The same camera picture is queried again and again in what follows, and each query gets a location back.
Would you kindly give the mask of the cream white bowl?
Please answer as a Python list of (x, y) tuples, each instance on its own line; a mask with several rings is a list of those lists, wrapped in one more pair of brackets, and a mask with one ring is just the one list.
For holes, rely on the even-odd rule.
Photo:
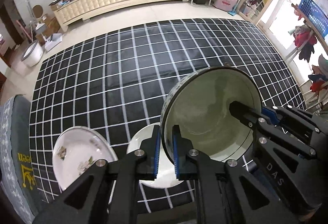
[[(145, 139), (149, 139), (153, 134), (153, 128), (159, 126), (159, 122), (149, 124), (146, 127), (138, 131), (131, 139), (128, 144), (126, 153), (134, 152), (139, 149), (141, 143)], [(171, 163), (169, 158), (166, 156), (161, 142), (159, 145), (159, 154), (156, 156), (157, 164), (157, 175), (153, 181), (149, 180), (140, 180), (140, 182), (153, 189), (168, 189), (175, 187), (182, 183), (182, 181), (176, 178), (175, 166)]]

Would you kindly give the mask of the green patterned bowl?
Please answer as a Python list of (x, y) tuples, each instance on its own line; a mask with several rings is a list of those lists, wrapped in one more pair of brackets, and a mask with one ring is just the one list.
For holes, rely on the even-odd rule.
[(230, 114), (232, 102), (257, 112), (262, 109), (259, 90), (245, 72), (231, 67), (209, 67), (183, 77), (166, 96), (161, 110), (163, 149), (173, 160), (172, 128), (194, 149), (216, 161), (239, 160), (252, 144), (252, 131)]

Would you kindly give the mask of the white plate bear print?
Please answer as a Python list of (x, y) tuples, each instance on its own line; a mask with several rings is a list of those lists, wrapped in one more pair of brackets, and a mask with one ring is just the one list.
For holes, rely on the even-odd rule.
[(61, 190), (67, 189), (96, 161), (118, 160), (115, 151), (98, 132), (84, 126), (66, 129), (52, 152), (53, 171)]

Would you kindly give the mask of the black white checked tablecloth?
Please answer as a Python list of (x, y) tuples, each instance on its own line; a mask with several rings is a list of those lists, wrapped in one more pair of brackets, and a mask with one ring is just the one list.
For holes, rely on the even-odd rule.
[(52, 150), (73, 126), (100, 133), (118, 158), (143, 127), (158, 122), (165, 96), (184, 76), (232, 66), (259, 88), (264, 105), (305, 108), (291, 71), (252, 23), (233, 19), (178, 19), (111, 31), (45, 59), (30, 113), (30, 155), (43, 204), (61, 189)]

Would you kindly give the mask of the blue plastic basket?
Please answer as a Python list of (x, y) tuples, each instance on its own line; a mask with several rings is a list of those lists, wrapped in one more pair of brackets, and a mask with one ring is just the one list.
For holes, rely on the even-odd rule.
[(298, 8), (312, 22), (320, 35), (325, 38), (328, 32), (328, 21), (321, 8), (313, 0), (301, 0)]

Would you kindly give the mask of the pink gift bag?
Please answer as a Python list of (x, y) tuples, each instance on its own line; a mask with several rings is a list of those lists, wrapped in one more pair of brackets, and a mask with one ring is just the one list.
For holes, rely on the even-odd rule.
[(237, 4), (237, 0), (216, 0), (214, 7), (223, 11), (231, 11)]

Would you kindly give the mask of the white dustpan set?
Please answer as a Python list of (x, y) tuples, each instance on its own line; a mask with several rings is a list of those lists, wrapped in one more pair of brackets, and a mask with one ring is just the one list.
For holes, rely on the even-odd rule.
[(62, 42), (62, 34), (54, 33), (45, 40), (44, 49), (49, 52)]

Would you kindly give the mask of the white mop bucket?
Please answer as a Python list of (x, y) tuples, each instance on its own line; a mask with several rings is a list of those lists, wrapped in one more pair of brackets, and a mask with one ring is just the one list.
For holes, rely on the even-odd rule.
[(33, 41), (30, 46), (26, 49), (24, 52), (21, 61), (28, 67), (33, 67), (37, 65), (42, 56), (43, 56), (44, 50), (42, 46), (40, 45), (38, 40)]

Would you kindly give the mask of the standing mop pole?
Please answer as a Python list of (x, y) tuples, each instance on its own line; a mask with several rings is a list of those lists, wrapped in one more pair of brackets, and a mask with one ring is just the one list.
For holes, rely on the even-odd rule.
[(36, 35), (43, 35), (43, 32), (47, 29), (45, 24), (39, 23), (34, 15), (30, 1), (26, 0), (28, 12), (31, 17), (31, 26), (34, 27)]

